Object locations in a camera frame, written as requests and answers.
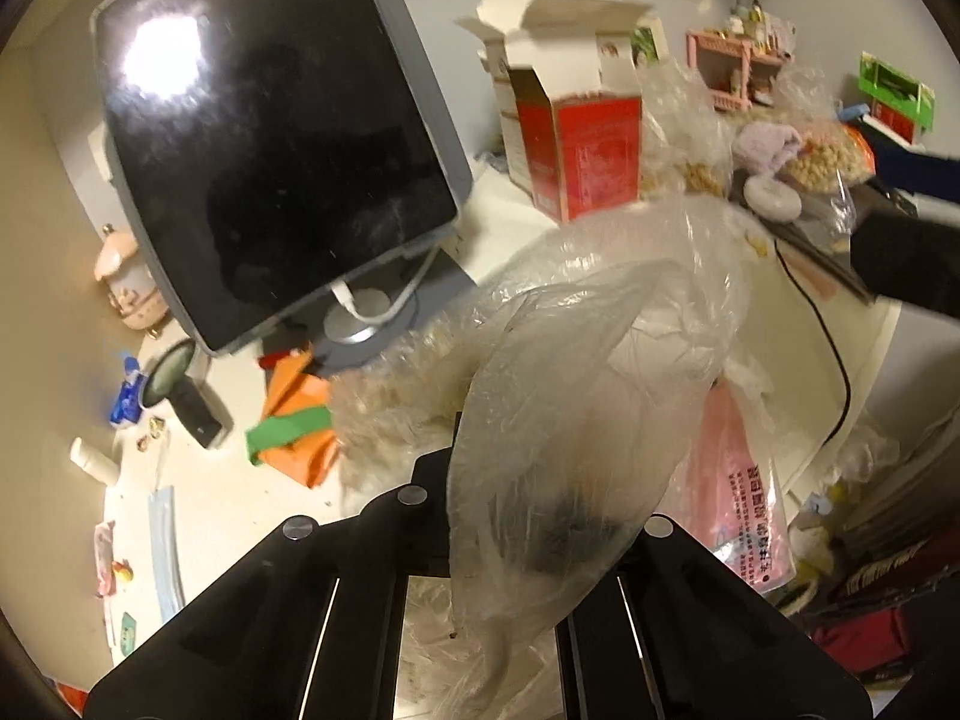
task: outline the white table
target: white table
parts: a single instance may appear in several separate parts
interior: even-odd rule
[[[464,209],[459,238],[451,240],[448,253],[470,278],[480,281],[553,227],[522,191],[493,170],[485,170]],[[773,379],[776,406],[794,420],[790,451],[778,458],[778,471],[784,488],[795,488],[803,499],[815,476],[811,462],[817,469],[832,459],[830,452],[862,410],[893,335],[898,309],[889,303],[867,308],[843,290],[823,305],[824,318],[853,380],[853,408],[846,430],[827,452],[818,455],[843,402],[839,373],[808,305],[776,263],[755,270],[754,300],[742,338]],[[173,323],[158,340],[148,338],[141,362],[182,336]],[[176,420],[168,422],[171,443],[161,483],[176,490],[176,543],[188,601],[286,517],[309,514],[323,523],[341,515],[336,471],[320,487],[306,490],[269,466],[254,467],[247,461],[244,431],[256,424],[264,396],[262,372],[256,365],[258,346],[214,360],[210,367],[208,384],[234,420],[232,433],[218,450],[200,449]],[[134,444],[144,432],[141,426],[119,434],[120,482],[107,491],[104,503],[104,519],[116,522],[117,559],[129,560],[136,575],[109,600],[115,631],[112,642],[118,641],[124,611],[136,619],[137,644],[160,627],[147,519],[147,496],[154,486],[160,443],[138,452]],[[119,647],[113,647],[113,656],[114,662],[122,659]]]

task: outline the beige wall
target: beige wall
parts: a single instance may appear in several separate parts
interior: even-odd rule
[[[109,670],[93,526],[104,488],[70,463],[109,451],[120,354],[136,348],[91,278],[99,239],[54,149],[27,50],[0,55],[0,607],[40,669]]]

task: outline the metal bolt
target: metal bolt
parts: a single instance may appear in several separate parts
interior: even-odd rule
[[[426,500],[426,490],[419,485],[405,485],[397,490],[397,500],[405,506],[419,506]]]
[[[667,538],[673,533],[673,523],[666,517],[658,517],[654,514],[647,520],[647,524],[643,526],[643,530],[645,530],[648,535],[654,536],[654,538]]]
[[[301,538],[307,538],[313,533],[313,520],[298,514],[296,517],[290,517],[283,523],[283,534],[290,541],[299,541]]]

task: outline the white bottle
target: white bottle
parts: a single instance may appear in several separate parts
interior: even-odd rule
[[[70,445],[70,460],[86,471],[100,484],[113,487],[120,479],[120,469],[103,452],[93,448],[83,439],[74,439]]]

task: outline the monitor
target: monitor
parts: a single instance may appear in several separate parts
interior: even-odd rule
[[[114,183],[206,351],[451,231],[469,169],[376,0],[108,0],[93,25]]]

